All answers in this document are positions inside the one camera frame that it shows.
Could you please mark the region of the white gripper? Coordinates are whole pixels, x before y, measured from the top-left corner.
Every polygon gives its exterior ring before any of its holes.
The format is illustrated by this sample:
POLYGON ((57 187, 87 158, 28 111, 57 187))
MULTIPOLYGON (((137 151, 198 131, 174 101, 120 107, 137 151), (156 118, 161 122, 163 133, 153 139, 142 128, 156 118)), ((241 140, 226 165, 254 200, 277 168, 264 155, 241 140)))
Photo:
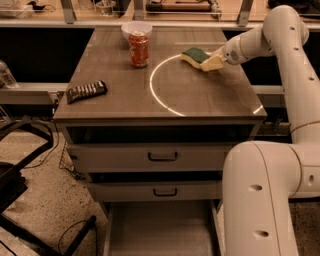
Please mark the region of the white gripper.
POLYGON ((221 69, 224 62, 237 65, 249 60, 245 40, 242 35, 237 35, 228 40, 222 48, 210 54, 210 57, 201 63, 202 71, 208 72, 221 69))

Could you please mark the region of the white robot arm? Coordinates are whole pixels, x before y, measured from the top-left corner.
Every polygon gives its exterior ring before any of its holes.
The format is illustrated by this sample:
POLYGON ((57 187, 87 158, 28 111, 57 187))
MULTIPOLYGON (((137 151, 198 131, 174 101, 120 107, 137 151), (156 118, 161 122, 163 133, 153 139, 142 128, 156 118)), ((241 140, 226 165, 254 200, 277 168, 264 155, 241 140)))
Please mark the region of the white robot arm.
POLYGON ((295 9, 273 8, 263 24, 227 41, 201 68, 274 55, 290 124, 290 144, 244 142, 223 168, 225 256, 299 256, 291 198, 319 195, 320 83, 304 50, 308 29, 295 9))

